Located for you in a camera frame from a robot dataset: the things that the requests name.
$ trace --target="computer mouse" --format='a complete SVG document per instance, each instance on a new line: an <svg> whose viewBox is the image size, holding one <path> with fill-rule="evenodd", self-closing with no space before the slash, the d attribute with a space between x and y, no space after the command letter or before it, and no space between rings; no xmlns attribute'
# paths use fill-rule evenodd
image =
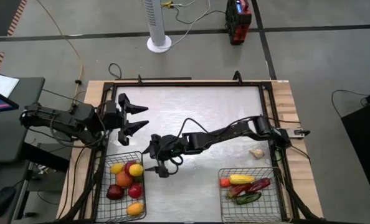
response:
<svg viewBox="0 0 370 224"><path fill-rule="evenodd" d="M4 187L0 190L0 217L6 212L15 196L15 187Z"/></svg>

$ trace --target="wire basket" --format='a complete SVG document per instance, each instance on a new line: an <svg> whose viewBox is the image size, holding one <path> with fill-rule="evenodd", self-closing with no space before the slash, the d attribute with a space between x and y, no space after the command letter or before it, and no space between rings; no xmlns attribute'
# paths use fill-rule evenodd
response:
<svg viewBox="0 0 370 224"><path fill-rule="evenodd" d="M143 166L143 158L141 152L128 152L122 154L115 154L105 157L105 167L103 171L103 177L99 185L99 199L98 204L94 208L96 209L97 223L120 223L132 220L140 220L146 216L146 199L145 199L145 178L142 174L142 196L139 198L131 198L128 195L128 188L124 189L124 196L120 200L110 200L106 198L108 188L112 184L116 184L116 175L110 173L110 167L113 164L120 163L126 164L128 161L138 161ZM143 204L143 211L137 216L130 216L127 214L126 209L129 205L135 202L141 202Z"/></svg>
<svg viewBox="0 0 370 224"><path fill-rule="evenodd" d="M279 189L277 189L277 178L274 172L277 167L259 168L230 168L221 169L218 172L219 179L229 178L231 174L251 175L255 180L269 178L271 184L258 192L262 196L244 205L237 205L234 201L227 198L230 187L220 187L221 218L223 223L278 223L282 222L281 211L285 208L279 202Z"/></svg>

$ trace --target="gray floor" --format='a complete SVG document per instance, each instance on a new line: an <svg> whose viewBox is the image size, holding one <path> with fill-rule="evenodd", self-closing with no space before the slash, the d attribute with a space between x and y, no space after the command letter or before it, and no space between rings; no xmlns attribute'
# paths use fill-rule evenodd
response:
<svg viewBox="0 0 370 224"><path fill-rule="evenodd" d="M43 2L65 34L147 31L141 0ZM224 10L225 2L212 0L212 8ZM370 24L370 0L258 2L265 27ZM180 18L191 21L206 7L206 0L198 0L189 8L180 9ZM185 29L174 16L174 11L164 10L166 29ZM223 15L216 13L203 18L194 28L221 28L223 22ZM38 3L28 0L15 35L57 34ZM162 55L150 53L146 40L146 37L73 40L85 65L82 90L89 80L112 79L107 70L111 62L121 66L125 78L141 74L223 79L232 78L234 71L239 70L247 79L269 79L260 37L255 33L248 34L241 46L229 45L224 34L190 35ZM300 120L304 128L311 130L306 145L324 216L334 221L370 223L370 187L330 101L331 92L340 88L370 93L370 30L269 33L267 40L277 77L290 80ZM45 88L73 95L79 63L64 40L0 42L0 51L5 53L1 73L12 77L45 77ZM359 99L339 93L335 101L340 113L347 114L360 107ZM40 103L65 109L70 101L43 93ZM34 133L27 138L29 142L33 138L37 142L52 142ZM34 197L26 209L48 211L47 221L55 209L45 209L42 203ZM31 219L21 222L33 223Z"/></svg>

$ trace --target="black stand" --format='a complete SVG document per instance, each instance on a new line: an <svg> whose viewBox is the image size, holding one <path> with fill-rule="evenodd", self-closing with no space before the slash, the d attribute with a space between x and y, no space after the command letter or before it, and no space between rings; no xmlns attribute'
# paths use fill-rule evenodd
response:
<svg viewBox="0 0 370 224"><path fill-rule="evenodd" d="M22 145L22 159L41 164L57 171L66 172L69 167L69 161L59 156L55 156L38 147L32 146L26 142Z"/></svg>

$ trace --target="lemon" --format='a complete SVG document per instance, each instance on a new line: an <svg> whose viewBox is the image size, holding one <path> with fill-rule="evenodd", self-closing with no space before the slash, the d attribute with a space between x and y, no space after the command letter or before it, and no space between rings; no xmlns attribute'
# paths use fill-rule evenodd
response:
<svg viewBox="0 0 370 224"><path fill-rule="evenodd" d="M142 175L142 173L143 173L143 166L139 165L139 164L131 165L129 172L130 172L131 176L138 177L138 176Z"/></svg>
<svg viewBox="0 0 370 224"><path fill-rule="evenodd" d="M118 174L119 172L123 171L124 165L123 164L113 164L110 167L110 172L112 174Z"/></svg>
<svg viewBox="0 0 370 224"><path fill-rule="evenodd" d="M127 208L127 214L136 216L141 214L143 211L143 204L141 202L135 202L132 203L130 206Z"/></svg>

